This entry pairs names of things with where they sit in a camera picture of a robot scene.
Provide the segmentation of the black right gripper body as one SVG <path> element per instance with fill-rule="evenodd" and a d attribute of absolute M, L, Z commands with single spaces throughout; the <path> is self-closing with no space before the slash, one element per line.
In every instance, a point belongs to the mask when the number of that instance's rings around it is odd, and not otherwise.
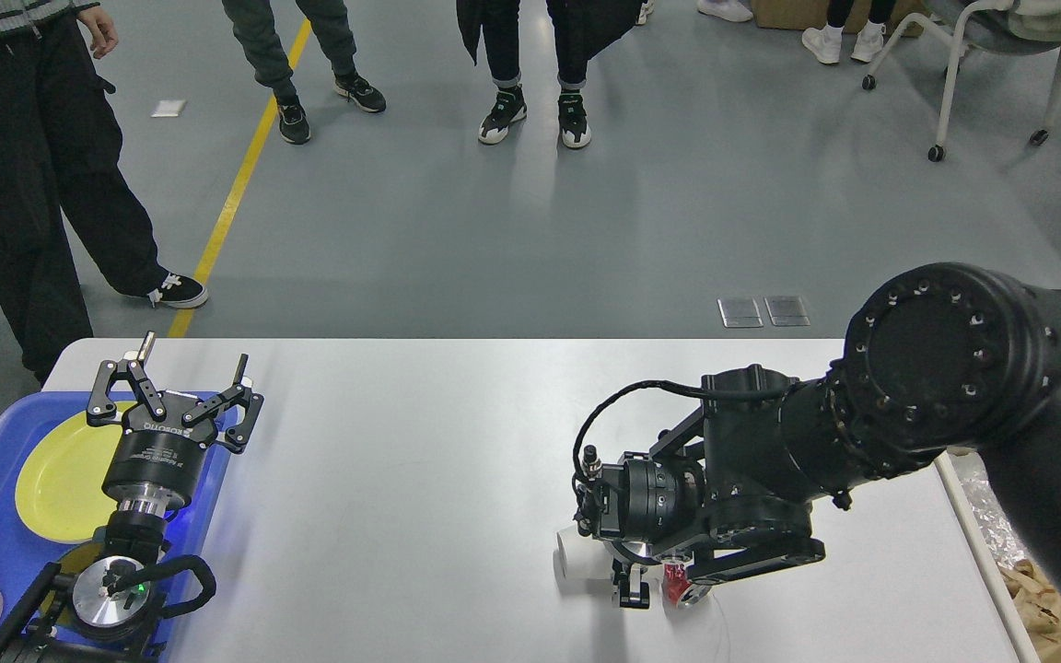
<path fill-rule="evenodd" d="M 686 565 L 694 561 L 694 546 L 682 536 L 666 536 L 659 541 L 602 538 L 601 542 L 618 561 L 625 564 Z"/>

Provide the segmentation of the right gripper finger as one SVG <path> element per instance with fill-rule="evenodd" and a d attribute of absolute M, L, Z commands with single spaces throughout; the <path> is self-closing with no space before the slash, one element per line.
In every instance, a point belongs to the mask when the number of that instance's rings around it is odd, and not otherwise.
<path fill-rule="evenodd" d="M 612 583 L 620 609 L 647 610 L 651 607 L 651 587 L 645 579 L 647 566 L 614 558 Z"/>

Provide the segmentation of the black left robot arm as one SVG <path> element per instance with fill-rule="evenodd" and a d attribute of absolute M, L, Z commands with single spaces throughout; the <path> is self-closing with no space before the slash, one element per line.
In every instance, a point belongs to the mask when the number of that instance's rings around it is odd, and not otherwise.
<path fill-rule="evenodd" d="M 147 332 L 135 352 L 102 361 L 86 404 L 88 425 L 121 428 L 102 478 L 115 509 L 99 551 L 77 571 L 41 569 L 0 624 L 0 662 L 156 662 L 159 626 L 218 592 L 199 555 L 169 555 L 166 528 L 192 503 L 210 448 L 247 448 L 262 395 L 247 355 L 210 398 L 157 388 L 145 370 L 155 341 Z"/>

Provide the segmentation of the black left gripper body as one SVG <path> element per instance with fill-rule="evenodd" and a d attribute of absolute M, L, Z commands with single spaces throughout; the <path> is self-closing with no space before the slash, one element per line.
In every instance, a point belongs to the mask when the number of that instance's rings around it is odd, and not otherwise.
<path fill-rule="evenodd" d="M 216 439 L 212 419 L 199 424 L 182 424 L 182 415 L 193 411 L 201 399 L 191 392 L 161 394 L 166 420 L 157 421 L 142 403 L 122 415 L 122 436 L 105 478 L 102 492 L 110 499 L 135 501 L 158 495 L 166 509 L 180 509 L 192 503 L 205 459 L 205 442 Z"/>

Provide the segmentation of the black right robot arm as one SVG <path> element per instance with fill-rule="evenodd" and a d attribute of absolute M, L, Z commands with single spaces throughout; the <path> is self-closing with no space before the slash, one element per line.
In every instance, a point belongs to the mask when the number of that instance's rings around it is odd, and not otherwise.
<path fill-rule="evenodd" d="M 1061 590 L 1061 290 L 964 263 L 893 277 L 849 322 L 818 380 L 763 366 L 690 387 L 698 399 L 646 453 L 573 449 L 577 533 L 605 541 L 624 607 L 648 607 L 634 564 L 678 559 L 699 588 L 811 564 L 811 503 L 975 450 L 1019 536 Z"/>

